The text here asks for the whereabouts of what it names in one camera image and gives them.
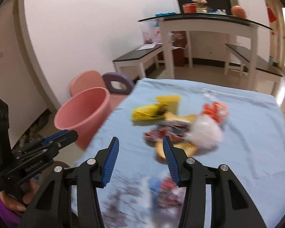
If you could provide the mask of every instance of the flower pot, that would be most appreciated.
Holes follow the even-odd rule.
[[[187,3],[183,5],[184,13],[196,13],[196,4]]]

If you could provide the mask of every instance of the white bench with black seat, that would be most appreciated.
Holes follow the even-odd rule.
[[[144,63],[153,58],[156,68],[158,69],[159,61],[157,54],[162,51],[163,47],[161,45],[156,45],[152,49],[133,50],[114,59],[113,63],[118,73],[121,73],[121,67],[136,66],[138,68],[139,77],[142,79],[146,77]]]
[[[241,61],[241,66],[240,67],[231,66],[229,63],[230,58],[229,56],[227,56],[227,60],[225,62],[225,70],[224,70],[225,75],[227,75],[229,69],[234,69],[234,70],[239,70],[239,76],[241,77],[244,70],[244,66],[246,66],[248,69],[248,79],[253,78],[253,83],[254,83],[253,90],[256,90],[257,79],[269,80],[274,82],[274,88],[271,92],[271,95],[275,97],[277,96],[277,92],[280,87],[280,82],[283,78],[283,75],[281,74],[278,68],[270,65],[263,58],[257,55],[255,74],[250,74],[249,65],[252,55],[251,50],[243,46],[226,44],[226,51],[227,54],[231,53],[235,55]]]

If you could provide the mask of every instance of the light blue tablecloth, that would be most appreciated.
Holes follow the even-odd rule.
[[[179,116],[199,114],[206,102],[228,105],[230,116],[224,140],[217,150],[194,158],[210,167],[227,164],[251,196],[267,227],[275,227],[285,214],[285,123],[275,99],[263,93],[193,81],[152,79],[139,81],[76,163],[93,158],[109,145],[113,136],[119,138],[120,150],[111,182],[105,189],[97,189],[106,226],[177,227],[176,218],[163,216],[151,202],[148,181],[168,175],[167,165],[156,161],[154,148],[143,140],[143,132],[153,125],[134,124],[131,120],[134,108],[155,103],[154,98],[160,95],[181,96]],[[77,211],[76,194],[72,209]],[[210,227],[210,212],[211,197],[207,194],[205,227]]]

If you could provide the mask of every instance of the red round object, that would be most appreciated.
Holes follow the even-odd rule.
[[[183,5],[184,13],[196,13],[196,4],[187,3]]]
[[[242,19],[246,19],[247,18],[246,12],[245,12],[245,10],[241,6],[233,6],[231,8],[231,13],[235,17],[239,17],[239,18],[242,18]]]

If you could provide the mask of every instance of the pink bucket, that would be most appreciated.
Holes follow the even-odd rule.
[[[77,93],[56,113],[54,125],[60,130],[75,130],[76,144],[83,150],[112,112],[110,92],[103,87],[94,87]]]

